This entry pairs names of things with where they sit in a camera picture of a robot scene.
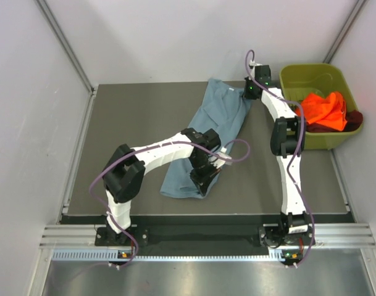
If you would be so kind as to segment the orange t-shirt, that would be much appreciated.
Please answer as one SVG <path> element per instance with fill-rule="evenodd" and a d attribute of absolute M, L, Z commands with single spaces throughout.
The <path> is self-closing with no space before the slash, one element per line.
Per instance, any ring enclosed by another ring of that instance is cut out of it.
<path fill-rule="evenodd" d="M 307 126 L 313 123 L 343 130 L 346 124 L 346 102 L 340 92 L 331 92 L 326 98 L 310 93 L 302 102 Z"/>

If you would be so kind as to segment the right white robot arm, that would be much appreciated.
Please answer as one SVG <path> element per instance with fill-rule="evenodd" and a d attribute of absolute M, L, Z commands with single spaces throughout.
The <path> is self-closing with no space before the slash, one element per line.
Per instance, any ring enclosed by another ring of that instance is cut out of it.
<path fill-rule="evenodd" d="M 263 244 L 277 248 L 292 244 L 309 232 L 309 215 L 302 197 L 300 177 L 305 122 L 292 109 L 296 104 L 284 99 L 281 89 L 271 87 L 268 65 L 249 61 L 246 70 L 244 98 L 259 99 L 274 121 L 270 150 L 280 168 L 283 200 L 278 228 L 265 230 L 261 237 Z"/>

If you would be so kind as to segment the olive green plastic bin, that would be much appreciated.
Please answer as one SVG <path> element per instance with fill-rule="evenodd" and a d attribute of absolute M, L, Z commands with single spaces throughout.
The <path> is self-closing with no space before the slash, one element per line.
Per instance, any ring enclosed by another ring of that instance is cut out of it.
<path fill-rule="evenodd" d="M 357 134 L 363 123 L 348 84 L 329 64 L 292 64 L 279 74 L 284 98 L 304 116 L 307 150 L 330 150 Z"/>

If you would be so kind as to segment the dark red t-shirt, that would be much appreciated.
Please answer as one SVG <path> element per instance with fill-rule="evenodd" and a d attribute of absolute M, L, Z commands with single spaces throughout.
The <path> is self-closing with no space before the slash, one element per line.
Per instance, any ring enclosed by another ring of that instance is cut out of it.
<path fill-rule="evenodd" d="M 363 122 L 363 115 L 357 110 L 346 114 L 346 124 L 343 130 L 333 128 L 332 126 L 313 123 L 307 126 L 306 131 L 310 133 L 339 133 L 356 131 Z"/>

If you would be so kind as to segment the aluminium frame rail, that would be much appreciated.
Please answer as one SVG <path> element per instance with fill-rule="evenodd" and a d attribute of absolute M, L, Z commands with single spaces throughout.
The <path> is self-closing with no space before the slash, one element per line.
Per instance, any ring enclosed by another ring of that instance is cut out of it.
<path fill-rule="evenodd" d="M 94 247 L 100 225 L 49 225 L 40 239 L 41 248 Z M 262 237 L 259 226 L 246 225 L 151 225 L 133 227 L 132 236 L 140 245 L 160 241 L 237 241 L 256 242 Z M 368 224 L 337 223 L 315 226 L 314 247 L 330 249 L 373 248 L 375 239 Z"/>

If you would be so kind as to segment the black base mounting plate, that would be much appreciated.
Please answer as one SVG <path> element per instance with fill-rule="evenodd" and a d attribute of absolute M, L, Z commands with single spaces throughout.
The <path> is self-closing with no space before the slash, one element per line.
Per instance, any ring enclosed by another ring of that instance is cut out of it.
<path fill-rule="evenodd" d="M 106 224 L 96 231 L 97 247 L 138 245 L 141 256 L 264 255 L 268 247 L 307 247 L 308 229 L 288 234 L 280 215 L 133 215 L 125 233 Z"/>

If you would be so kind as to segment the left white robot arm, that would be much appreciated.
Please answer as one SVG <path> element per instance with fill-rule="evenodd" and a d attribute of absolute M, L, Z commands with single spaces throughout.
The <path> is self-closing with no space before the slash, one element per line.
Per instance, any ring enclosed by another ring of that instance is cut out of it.
<path fill-rule="evenodd" d="M 138 195 L 145 174 L 185 158 L 192 166 L 190 179 L 201 195 L 206 195 L 210 183 L 230 159 L 213 129 L 200 133 L 186 128 L 151 146 L 119 146 L 101 175 L 108 209 L 106 225 L 97 232 L 97 244 L 111 246 L 126 243 L 130 237 L 131 201 Z"/>

